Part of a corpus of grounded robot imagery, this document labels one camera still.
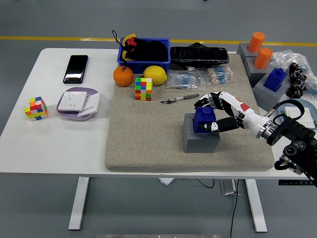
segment metal bracket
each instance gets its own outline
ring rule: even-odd
[[[256,232],[267,232],[257,183],[255,179],[246,179],[245,181],[254,222],[254,228],[256,229]]]
[[[85,207],[86,193],[88,189],[89,177],[79,177],[76,195],[74,199],[73,210],[71,212],[69,227],[71,231],[79,231],[81,220],[83,218],[83,211]]]
[[[223,196],[235,196],[237,187],[234,179],[220,179],[221,194]]]

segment orange cylinder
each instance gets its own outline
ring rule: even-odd
[[[258,69],[265,69],[269,60],[273,54],[273,51],[270,48],[262,48],[254,62],[254,67]]]
[[[263,41],[265,39],[265,34],[262,32],[253,33],[252,39],[249,43],[248,50],[252,53],[257,53],[261,49]]]

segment purple plate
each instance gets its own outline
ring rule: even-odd
[[[82,88],[82,87],[74,87],[74,88],[70,88],[70,89],[67,89],[65,92],[87,92],[87,96],[91,96],[91,95],[94,95],[96,93],[98,93],[98,91],[96,91],[95,89],[92,89],[92,88]],[[58,107],[59,107],[59,104],[61,102],[61,99],[63,97],[64,93],[62,94],[62,96],[60,97],[59,99],[59,102],[56,106],[56,109],[57,109],[57,112],[62,116],[62,117],[65,117],[69,120],[80,120],[80,121],[85,121],[85,120],[88,120],[89,118],[91,118],[94,114],[90,114],[88,116],[85,116],[83,118],[78,118],[77,115],[78,115],[78,112],[61,112],[58,110]]]

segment gray floor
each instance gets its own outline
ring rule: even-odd
[[[248,41],[255,31],[270,42],[316,42],[316,1],[229,0],[2,0],[0,36],[119,37]],[[186,45],[173,43],[172,46]],[[236,51],[237,45],[216,45]],[[0,132],[45,48],[113,48],[114,42],[0,40]],[[317,73],[316,47],[272,46],[305,55]],[[195,179],[91,178],[82,229],[68,231],[77,179],[0,175],[0,237],[95,238],[97,234],[220,234],[228,237],[234,197]],[[233,237],[315,237],[312,186],[257,181],[268,233],[254,232],[245,184]]]

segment orange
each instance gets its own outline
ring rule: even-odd
[[[113,72],[113,79],[121,87],[127,87],[134,81],[133,72],[129,67],[123,69],[123,66],[119,66]]]

